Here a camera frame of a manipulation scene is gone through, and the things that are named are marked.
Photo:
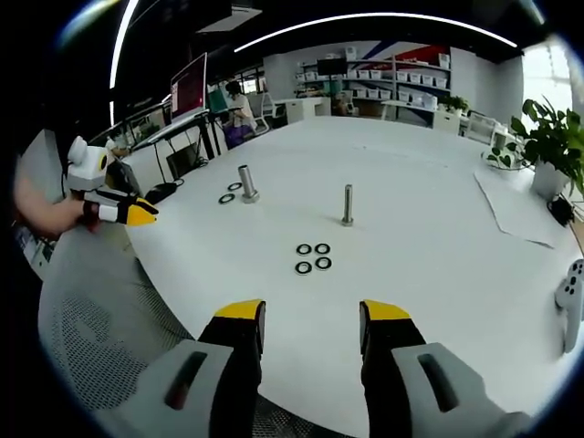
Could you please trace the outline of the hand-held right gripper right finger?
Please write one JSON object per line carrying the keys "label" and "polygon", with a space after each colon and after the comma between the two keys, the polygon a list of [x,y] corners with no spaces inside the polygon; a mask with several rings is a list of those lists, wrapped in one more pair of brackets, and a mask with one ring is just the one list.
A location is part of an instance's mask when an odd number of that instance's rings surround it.
{"label": "hand-held right gripper right finger", "polygon": [[524,437],[530,417],[505,412],[483,377],[441,343],[428,343],[392,304],[360,302],[361,384],[372,437]]}

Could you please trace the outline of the person's left hand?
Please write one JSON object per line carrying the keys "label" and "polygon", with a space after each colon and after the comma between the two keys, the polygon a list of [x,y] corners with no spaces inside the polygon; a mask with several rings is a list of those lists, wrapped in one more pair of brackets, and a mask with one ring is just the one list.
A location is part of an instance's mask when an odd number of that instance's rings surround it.
{"label": "person's left hand", "polygon": [[78,225],[83,224],[90,231],[99,227],[96,203],[72,195],[50,203],[24,175],[16,176],[12,191],[12,225],[26,226],[37,235],[55,240]]}

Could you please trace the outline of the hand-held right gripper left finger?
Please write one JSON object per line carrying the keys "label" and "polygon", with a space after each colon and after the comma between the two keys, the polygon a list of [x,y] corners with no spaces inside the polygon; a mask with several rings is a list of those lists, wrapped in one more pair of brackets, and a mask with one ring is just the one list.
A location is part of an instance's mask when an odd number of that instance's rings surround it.
{"label": "hand-held right gripper left finger", "polygon": [[266,303],[219,309],[196,340],[183,340],[139,376],[108,412],[110,437],[249,437],[262,378]]}

